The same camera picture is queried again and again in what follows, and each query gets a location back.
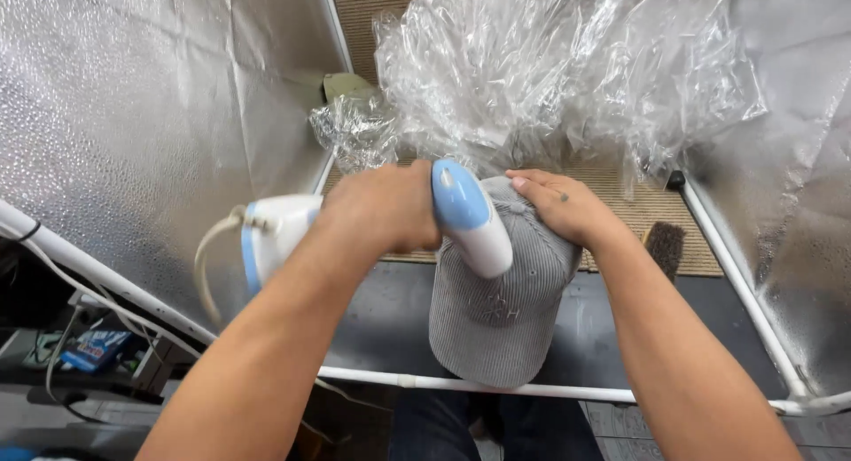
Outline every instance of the leg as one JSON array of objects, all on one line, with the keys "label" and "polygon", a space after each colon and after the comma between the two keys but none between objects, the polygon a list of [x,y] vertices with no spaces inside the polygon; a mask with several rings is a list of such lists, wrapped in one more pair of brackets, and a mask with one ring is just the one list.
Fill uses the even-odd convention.
[{"label": "leg", "polygon": [[505,461],[602,461],[579,401],[503,395]]},{"label": "leg", "polygon": [[480,461],[467,427],[467,393],[402,391],[393,412],[390,461]]}]

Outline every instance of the brush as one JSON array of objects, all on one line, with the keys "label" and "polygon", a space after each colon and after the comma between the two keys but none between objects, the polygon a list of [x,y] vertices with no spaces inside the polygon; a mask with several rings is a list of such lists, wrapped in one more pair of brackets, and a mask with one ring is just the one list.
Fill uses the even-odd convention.
[{"label": "brush", "polygon": [[685,230],[673,223],[656,222],[641,239],[650,257],[672,283],[683,257],[685,236]]}]

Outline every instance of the bubble wrap wall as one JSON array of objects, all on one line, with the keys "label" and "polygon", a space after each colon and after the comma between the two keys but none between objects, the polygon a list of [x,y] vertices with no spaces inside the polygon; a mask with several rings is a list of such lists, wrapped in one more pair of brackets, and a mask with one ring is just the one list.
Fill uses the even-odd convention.
[{"label": "bubble wrap wall", "polygon": [[[306,115],[345,70],[329,18],[325,0],[0,0],[0,196],[212,328],[200,238],[322,173]],[[236,237],[211,262],[236,313]]]},{"label": "bubble wrap wall", "polygon": [[734,0],[770,113],[690,164],[816,395],[851,390],[851,0]]}]

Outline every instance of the baseball cap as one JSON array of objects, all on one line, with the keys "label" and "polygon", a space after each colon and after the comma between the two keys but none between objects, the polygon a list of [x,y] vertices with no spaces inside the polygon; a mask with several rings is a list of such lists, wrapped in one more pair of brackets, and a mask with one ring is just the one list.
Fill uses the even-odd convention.
[{"label": "baseball cap", "polygon": [[437,253],[429,313],[434,356],[455,375],[495,388],[514,388],[538,374],[552,341],[565,286],[582,249],[554,234],[535,207],[496,176],[482,181],[511,239],[514,261],[484,279],[461,259],[450,238]]}]

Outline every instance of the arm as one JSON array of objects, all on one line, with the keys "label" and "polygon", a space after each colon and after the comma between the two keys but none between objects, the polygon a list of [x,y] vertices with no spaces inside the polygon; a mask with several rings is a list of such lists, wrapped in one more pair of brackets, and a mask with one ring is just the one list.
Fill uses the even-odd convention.
[{"label": "arm", "polygon": [[800,459],[759,388],[609,207],[567,176],[507,174],[547,226],[594,256],[630,385],[666,459]]},{"label": "arm", "polygon": [[191,369],[137,461],[283,459],[357,286],[380,255],[440,243],[431,164],[346,177],[282,268]]}]

